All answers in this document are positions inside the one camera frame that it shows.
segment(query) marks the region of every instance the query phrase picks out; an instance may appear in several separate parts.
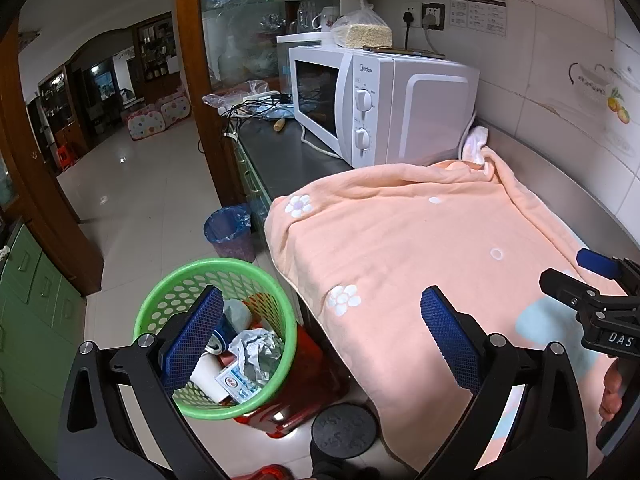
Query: smartphone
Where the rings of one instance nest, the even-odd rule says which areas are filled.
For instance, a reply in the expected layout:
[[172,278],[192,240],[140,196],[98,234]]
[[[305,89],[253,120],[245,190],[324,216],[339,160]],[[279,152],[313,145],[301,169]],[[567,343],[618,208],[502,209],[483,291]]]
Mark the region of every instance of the smartphone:
[[373,52],[376,54],[400,54],[402,56],[420,56],[420,57],[433,57],[433,59],[445,59],[444,54],[436,54],[431,50],[419,50],[414,48],[413,50],[404,50],[403,48],[391,48],[388,46],[370,46],[365,45],[362,47],[367,52]]

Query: human hand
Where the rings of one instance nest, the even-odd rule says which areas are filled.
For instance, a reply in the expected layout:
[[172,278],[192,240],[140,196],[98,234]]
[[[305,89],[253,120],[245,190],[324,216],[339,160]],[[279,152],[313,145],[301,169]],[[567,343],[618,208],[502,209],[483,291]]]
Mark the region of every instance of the human hand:
[[618,393],[621,386],[622,375],[618,371],[618,360],[616,359],[604,375],[604,393],[599,409],[600,416],[607,422],[610,422],[622,407],[622,398]]

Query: microwave control panel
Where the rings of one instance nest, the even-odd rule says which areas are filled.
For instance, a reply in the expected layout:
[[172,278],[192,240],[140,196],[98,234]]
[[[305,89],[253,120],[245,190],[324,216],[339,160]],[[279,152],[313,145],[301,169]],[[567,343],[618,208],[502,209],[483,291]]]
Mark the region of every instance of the microwave control panel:
[[385,101],[388,104],[391,101],[393,65],[393,59],[376,55],[353,56],[351,165],[354,168],[386,162],[388,132],[378,125],[381,118],[388,116]]

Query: red plastic stool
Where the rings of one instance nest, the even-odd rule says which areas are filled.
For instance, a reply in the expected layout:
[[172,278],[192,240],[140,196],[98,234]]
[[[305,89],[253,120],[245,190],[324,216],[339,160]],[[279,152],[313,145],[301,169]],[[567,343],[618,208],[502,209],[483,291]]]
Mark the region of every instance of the red plastic stool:
[[62,171],[65,171],[66,168],[71,168],[76,163],[76,154],[68,144],[63,144],[62,146],[60,146],[56,153],[58,154],[60,169]]
[[261,467],[249,475],[234,476],[232,480],[293,480],[293,475],[287,468],[272,464]]
[[340,376],[334,363],[299,326],[296,355],[276,396],[235,420],[263,430],[271,438],[281,438],[348,391],[346,378]]

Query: white microwave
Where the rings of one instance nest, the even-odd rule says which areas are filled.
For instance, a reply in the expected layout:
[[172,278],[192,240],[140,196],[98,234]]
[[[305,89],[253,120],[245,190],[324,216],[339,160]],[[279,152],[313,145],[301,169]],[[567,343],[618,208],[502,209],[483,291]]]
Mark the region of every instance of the white microwave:
[[354,168],[457,158],[479,70],[337,46],[289,50],[295,118]]

